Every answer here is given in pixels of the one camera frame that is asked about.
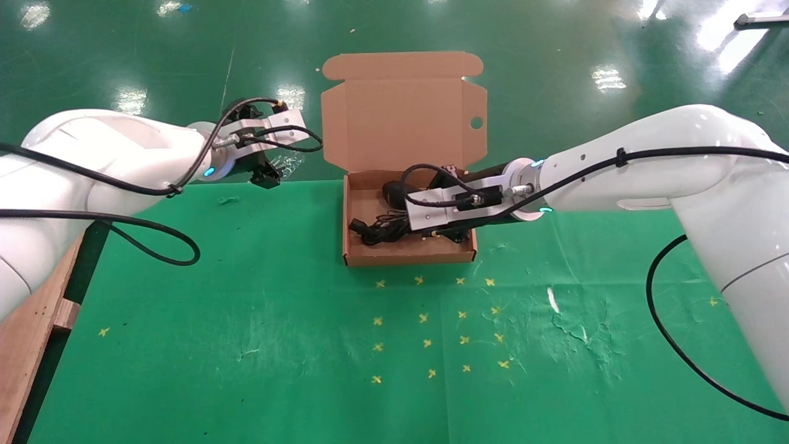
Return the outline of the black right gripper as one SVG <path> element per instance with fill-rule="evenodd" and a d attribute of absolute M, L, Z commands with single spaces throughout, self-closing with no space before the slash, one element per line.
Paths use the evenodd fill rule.
<path fill-rule="evenodd" d="M 484 170 L 474 171 L 465 175 L 465 170 L 454 164 L 440 167 L 443 173 L 437 173 L 429 183 L 430 189 L 443 189 L 458 186 L 463 182 L 465 187 L 507 187 L 513 176 L 513 166 L 502 163 Z M 446 238 L 454 244 L 464 244 L 471 239 L 475 228 L 450 224 L 430 227 L 425 230 L 425 238 Z"/>

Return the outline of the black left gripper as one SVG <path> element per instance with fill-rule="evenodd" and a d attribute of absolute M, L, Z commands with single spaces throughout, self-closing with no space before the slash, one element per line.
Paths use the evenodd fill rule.
<path fill-rule="evenodd" d="M 234 123 L 243 119 L 260 119 L 265 117 L 254 104 L 229 104 L 226 107 L 228 123 Z M 233 166 L 233 177 L 237 179 L 249 179 L 249 183 L 264 188 L 273 189 L 280 185 L 284 175 L 282 169 L 277 168 L 273 163 L 264 159 L 264 152 L 254 152 L 254 154 L 243 155 L 235 160 Z"/>

